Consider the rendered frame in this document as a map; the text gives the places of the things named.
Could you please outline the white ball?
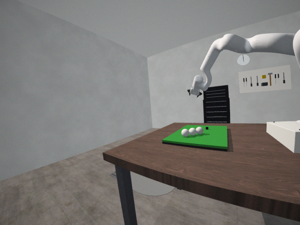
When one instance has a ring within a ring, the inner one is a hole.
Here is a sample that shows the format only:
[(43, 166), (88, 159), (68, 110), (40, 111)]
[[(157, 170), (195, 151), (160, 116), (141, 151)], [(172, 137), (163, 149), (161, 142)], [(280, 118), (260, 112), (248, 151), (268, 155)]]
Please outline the white ball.
[(186, 137), (189, 135), (189, 131), (187, 129), (183, 129), (181, 134)]
[(196, 132), (197, 132), (197, 131), (196, 131), (195, 128), (190, 128), (190, 129), (189, 129), (189, 134), (192, 135), (192, 136), (195, 135)]
[(197, 131), (197, 134), (202, 134), (203, 133), (203, 128), (202, 127), (197, 127), (196, 131)]

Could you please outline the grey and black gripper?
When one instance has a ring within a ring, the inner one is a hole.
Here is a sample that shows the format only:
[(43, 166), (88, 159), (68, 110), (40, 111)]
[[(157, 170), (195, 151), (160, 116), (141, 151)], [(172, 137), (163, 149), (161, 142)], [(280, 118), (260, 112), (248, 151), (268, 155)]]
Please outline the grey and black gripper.
[(189, 92), (189, 95), (190, 95), (190, 94), (193, 94), (193, 95), (197, 95), (197, 97), (200, 96), (200, 95), (202, 95), (202, 93), (200, 92), (200, 90), (194, 91), (194, 90), (191, 88), (191, 89), (188, 89), (187, 91)]

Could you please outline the green turf mat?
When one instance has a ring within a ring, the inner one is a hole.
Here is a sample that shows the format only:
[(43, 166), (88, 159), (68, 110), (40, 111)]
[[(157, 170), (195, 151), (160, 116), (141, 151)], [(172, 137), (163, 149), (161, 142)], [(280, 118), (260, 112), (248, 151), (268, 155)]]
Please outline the green turf mat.
[[(202, 134), (183, 136), (183, 129), (202, 127)], [(162, 140), (163, 144), (227, 151), (227, 126), (214, 125), (186, 125)]]

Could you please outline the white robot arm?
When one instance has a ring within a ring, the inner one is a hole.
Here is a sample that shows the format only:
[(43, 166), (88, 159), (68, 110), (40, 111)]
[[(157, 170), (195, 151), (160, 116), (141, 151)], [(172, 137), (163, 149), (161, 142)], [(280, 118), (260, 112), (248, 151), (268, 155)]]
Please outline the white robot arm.
[(210, 69), (216, 61), (218, 55), (223, 50), (230, 50), (236, 53), (247, 54), (251, 52), (271, 52), (296, 56), (300, 67), (300, 30), (296, 34), (291, 33), (267, 33), (259, 34), (252, 38), (242, 38), (235, 34), (226, 34), (223, 38), (215, 40), (200, 70), (205, 74), (207, 81), (203, 82), (203, 77), (195, 76), (192, 89), (206, 91), (212, 81)]

